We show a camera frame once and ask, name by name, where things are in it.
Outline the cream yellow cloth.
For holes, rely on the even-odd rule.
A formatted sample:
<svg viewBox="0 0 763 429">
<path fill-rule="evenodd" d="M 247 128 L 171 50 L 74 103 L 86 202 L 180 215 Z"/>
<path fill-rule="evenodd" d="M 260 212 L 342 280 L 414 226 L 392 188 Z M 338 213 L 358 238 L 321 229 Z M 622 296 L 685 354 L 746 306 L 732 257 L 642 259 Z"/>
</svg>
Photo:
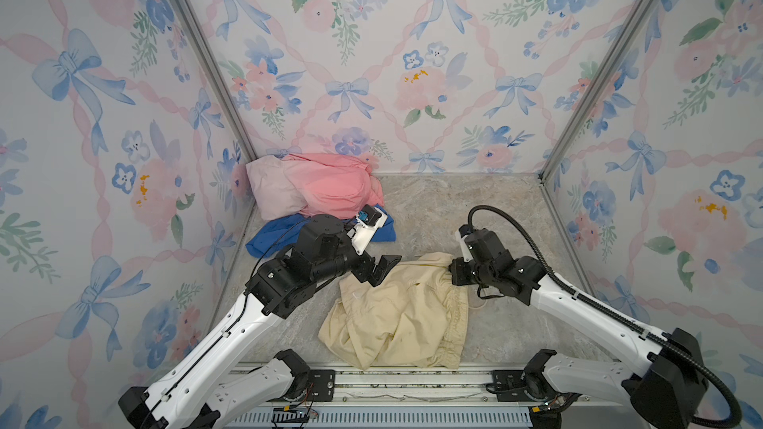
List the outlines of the cream yellow cloth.
<svg viewBox="0 0 763 429">
<path fill-rule="evenodd" d="M 452 262 L 448 253 L 425 254 L 397 264 L 377 287 L 354 276 L 341 279 L 319 340 L 357 369 L 458 369 L 470 307 L 468 290 L 452 284 Z"/>
</svg>

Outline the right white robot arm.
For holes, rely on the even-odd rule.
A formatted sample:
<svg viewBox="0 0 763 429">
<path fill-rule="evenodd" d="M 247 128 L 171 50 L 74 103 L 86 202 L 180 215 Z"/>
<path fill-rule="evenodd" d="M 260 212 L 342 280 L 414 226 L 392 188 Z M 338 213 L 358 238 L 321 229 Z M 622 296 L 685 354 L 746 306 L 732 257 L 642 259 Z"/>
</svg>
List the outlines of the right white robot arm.
<svg viewBox="0 0 763 429">
<path fill-rule="evenodd" d="M 456 286 L 494 288 L 499 296 L 552 315 L 598 343 L 611 363 L 568 357 L 557 350 L 538 351 L 521 375 L 499 386 L 548 403 L 580 394 L 631 407 L 655 428 L 686 428 L 693 422 L 709 380 L 691 363 L 649 340 L 656 328 L 641 326 L 596 300 L 532 256 L 514 258 L 492 230 L 465 224 L 455 234 L 461 256 L 449 266 Z"/>
</svg>

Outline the aluminium corner post left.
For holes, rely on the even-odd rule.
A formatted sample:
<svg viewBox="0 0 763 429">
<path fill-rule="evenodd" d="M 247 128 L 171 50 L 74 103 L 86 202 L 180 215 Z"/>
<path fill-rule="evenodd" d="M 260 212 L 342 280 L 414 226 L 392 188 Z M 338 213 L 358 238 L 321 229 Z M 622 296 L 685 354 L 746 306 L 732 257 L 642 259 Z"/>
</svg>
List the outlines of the aluminium corner post left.
<svg viewBox="0 0 763 429">
<path fill-rule="evenodd" d="M 198 18 L 198 15 L 194 11 L 194 7 L 190 0 L 169 0 L 171 5 L 176 9 L 176 13 L 179 16 L 181 25 L 185 29 L 190 45 L 200 62 L 201 69 L 204 77 L 209 80 L 212 91 L 214 91 L 215 97 L 220 101 L 222 105 L 223 113 L 228 119 L 230 126 L 232 127 L 232 134 L 238 143 L 242 146 L 242 152 L 248 162 L 254 160 L 258 155 L 254 150 L 254 145 L 248 133 L 246 133 L 246 127 L 244 127 L 244 121 L 236 106 L 232 100 L 232 94 L 228 87 L 224 83 L 224 78 L 219 65 L 215 60 L 214 53 L 210 47 L 210 44 L 205 37 L 202 24 Z"/>
</svg>

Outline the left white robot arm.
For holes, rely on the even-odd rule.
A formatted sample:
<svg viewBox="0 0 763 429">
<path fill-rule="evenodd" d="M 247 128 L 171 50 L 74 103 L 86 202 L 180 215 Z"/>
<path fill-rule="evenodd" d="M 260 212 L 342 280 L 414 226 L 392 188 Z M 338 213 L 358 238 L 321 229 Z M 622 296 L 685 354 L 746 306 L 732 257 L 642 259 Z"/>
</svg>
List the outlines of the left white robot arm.
<svg viewBox="0 0 763 429">
<path fill-rule="evenodd" d="M 292 350 L 245 375 L 231 372 L 255 343 L 300 305 L 346 274 L 379 286 L 399 256 L 367 252 L 389 216 L 364 206 L 344 222 L 321 214 L 297 240 L 254 270 L 228 315 L 165 377 L 131 387 L 118 402 L 133 428 L 223 428 L 256 406 L 308 394 L 310 367 Z"/>
</svg>

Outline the aluminium corner post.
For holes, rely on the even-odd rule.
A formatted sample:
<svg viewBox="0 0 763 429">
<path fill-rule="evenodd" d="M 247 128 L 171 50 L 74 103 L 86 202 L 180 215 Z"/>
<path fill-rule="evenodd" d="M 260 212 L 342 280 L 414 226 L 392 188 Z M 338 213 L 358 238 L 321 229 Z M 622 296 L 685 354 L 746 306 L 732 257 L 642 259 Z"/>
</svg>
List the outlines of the aluminium corner post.
<svg viewBox="0 0 763 429">
<path fill-rule="evenodd" d="M 254 150 L 254 145 L 248 133 L 246 133 L 246 127 L 244 127 L 244 121 L 236 106 L 232 100 L 232 94 L 228 87 L 224 83 L 224 78 L 219 65 L 215 60 L 214 53 L 210 47 L 210 44 L 205 37 L 202 24 L 198 18 L 198 15 L 194 11 L 194 7 L 190 0 L 169 0 L 171 5 L 176 9 L 176 13 L 179 16 L 181 25 L 185 29 L 190 45 L 200 62 L 201 69 L 204 77 L 209 80 L 212 91 L 214 91 L 215 97 L 220 101 L 222 105 L 223 113 L 228 119 L 230 126 L 232 127 L 232 134 L 238 143 L 242 146 L 242 152 L 248 162 L 254 160 L 258 155 Z"/>
<path fill-rule="evenodd" d="M 616 74 L 619 66 L 628 55 L 635 37 L 646 25 L 648 16 L 656 7 L 659 0 L 635 0 L 629 10 L 621 31 L 615 37 L 607 54 L 600 63 L 598 72 L 594 75 L 590 89 L 583 94 L 577 109 L 572 113 L 569 123 L 564 127 L 560 140 L 552 148 L 550 158 L 544 163 L 544 167 L 538 173 L 542 185 L 554 180 L 554 173 L 560 168 L 560 163 L 572 145 L 577 133 L 582 129 L 588 114 L 596 105 L 604 89 L 610 84 L 611 78 Z"/>
</svg>

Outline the aluminium corner post right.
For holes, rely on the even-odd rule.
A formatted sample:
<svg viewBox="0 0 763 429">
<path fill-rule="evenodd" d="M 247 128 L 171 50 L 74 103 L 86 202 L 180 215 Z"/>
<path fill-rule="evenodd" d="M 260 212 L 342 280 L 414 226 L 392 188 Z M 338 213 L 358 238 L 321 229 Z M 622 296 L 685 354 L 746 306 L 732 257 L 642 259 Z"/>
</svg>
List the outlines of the aluminium corner post right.
<svg viewBox="0 0 763 429">
<path fill-rule="evenodd" d="M 538 173 L 542 185 L 554 180 L 554 173 L 560 168 L 560 163 L 572 145 L 577 133 L 582 129 L 588 114 L 596 105 L 604 89 L 610 84 L 611 78 L 616 74 L 619 66 L 628 55 L 635 37 L 646 25 L 648 16 L 656 7 L 659 0 L 635 0 L 629 10 L 621 31 L 615 37 L 607 54 L 600 63 L 598 72 L 594 75 L 590 89 L 583 94 L 577 109 L 572 113 L 569 123 L 564 127 L 560 140 L 552 148 L 550 158 L 544 163 L 544 167 Z"/>
</svg>

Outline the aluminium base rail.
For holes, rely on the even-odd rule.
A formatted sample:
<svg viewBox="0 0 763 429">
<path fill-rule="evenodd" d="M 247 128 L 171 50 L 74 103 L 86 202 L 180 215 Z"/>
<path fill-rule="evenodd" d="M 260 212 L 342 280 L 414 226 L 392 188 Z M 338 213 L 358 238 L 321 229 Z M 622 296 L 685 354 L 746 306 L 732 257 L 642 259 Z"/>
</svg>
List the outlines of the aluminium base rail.
<svg viewBox="0 0 763 429">
<path fill-rule="evenodd" d="M 287 411 L 282 402 L 256 407 L 230 428 L 534 428 L 532 401 L 500 401 L 486 385 L 492 369 L 458 371 L 382 367 L 334 372 L 333 398 L 310 396 Z"/>
</svg>

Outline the light pink cloth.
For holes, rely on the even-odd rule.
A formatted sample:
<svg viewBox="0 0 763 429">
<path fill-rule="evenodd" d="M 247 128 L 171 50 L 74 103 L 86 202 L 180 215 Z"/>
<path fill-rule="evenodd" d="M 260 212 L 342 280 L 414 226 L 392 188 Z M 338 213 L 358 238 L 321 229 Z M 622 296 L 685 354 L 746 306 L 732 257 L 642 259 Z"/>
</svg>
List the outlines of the light pink cloth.
<svg viewBox="0 0 763 429">
<path fill-rule="evenodd" d="M 287 178 L 284 163 L 275 156 L 246 164 L 246 174 L 256 206 L 267 222 L 298 214 L 305 208 L 304 196 Z"/>
</svg>

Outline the blue knit cloth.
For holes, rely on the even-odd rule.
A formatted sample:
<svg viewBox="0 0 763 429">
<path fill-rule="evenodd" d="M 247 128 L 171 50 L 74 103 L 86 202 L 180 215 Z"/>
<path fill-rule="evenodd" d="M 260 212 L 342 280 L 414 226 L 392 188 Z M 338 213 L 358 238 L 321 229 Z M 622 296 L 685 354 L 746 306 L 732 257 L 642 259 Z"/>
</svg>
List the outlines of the blue knit cloth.
<svg viewBox="0 0 763 429">
<path fill-rule="evenodd" d="M 301 214 L 271 220 L 246 244 L 246 250 L 255 258 L 270 258 L 282 248 L 295 244 L 300 230 L 307 223 L 308 218 Z M 372 242 L 384 243 L 396 240 L 395 221 L 389 216 L 383 227 L 375 233 Z"/>
</svg>

